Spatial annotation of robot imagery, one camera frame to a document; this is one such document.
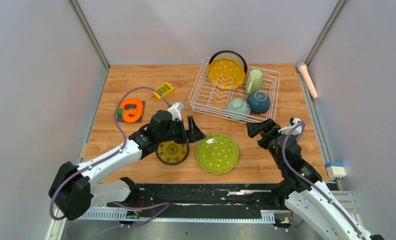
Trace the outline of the green dotted plate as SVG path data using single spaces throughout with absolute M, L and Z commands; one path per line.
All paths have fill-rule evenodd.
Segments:
M 237 143 L 229 136 L 219 133 L 208 135 L 197 142 L 197 163 L 209 173 L 220 175 L 230 172 L 239 161 Z

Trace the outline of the yellow dotted plate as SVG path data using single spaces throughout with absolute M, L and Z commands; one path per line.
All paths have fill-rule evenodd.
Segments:
M 237 89 L 243 84 L 246 73 L 243 66 L 229 57 L 214 59 L 207 69 L 210 82 L 220 89 Z

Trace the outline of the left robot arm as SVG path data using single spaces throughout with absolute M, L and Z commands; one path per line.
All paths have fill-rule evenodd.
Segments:
M 48 195 L 51 198 L 49 215 L 53 220 L 75 220 L 93 204 L 123 202 L 135 206 L 139 201 L 137 190 L 122 180 L 102 183 L 119 169 L 154 153 L 161 143 L 195 143 L 206 138 L 192 116 L 188 116 L 185 129 L 178 103 L 167 110 L 157 111 L 148 124 L 130 136 L 122 134 L 123 142 L 112 150 L 77 165 L 70 161 L 62 164 L 53 180 Z

